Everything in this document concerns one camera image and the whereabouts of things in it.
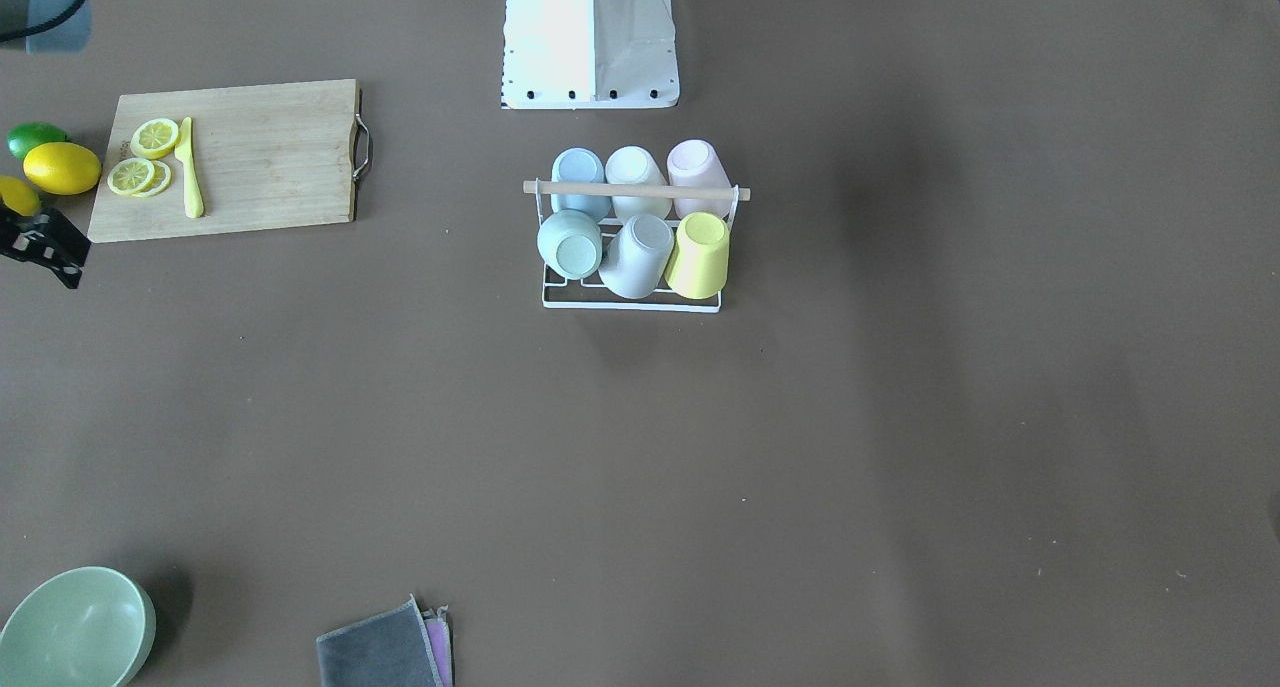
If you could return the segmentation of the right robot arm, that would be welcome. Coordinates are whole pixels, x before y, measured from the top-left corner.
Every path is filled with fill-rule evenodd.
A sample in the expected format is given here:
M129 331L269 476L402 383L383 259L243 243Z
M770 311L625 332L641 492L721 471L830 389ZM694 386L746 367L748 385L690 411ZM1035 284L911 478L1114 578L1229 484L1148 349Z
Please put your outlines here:
M90 38L90 0L3 0L3 49L79 52ZM65 289L78 289L91 241L31 186L3 177L3 257L45 267Z

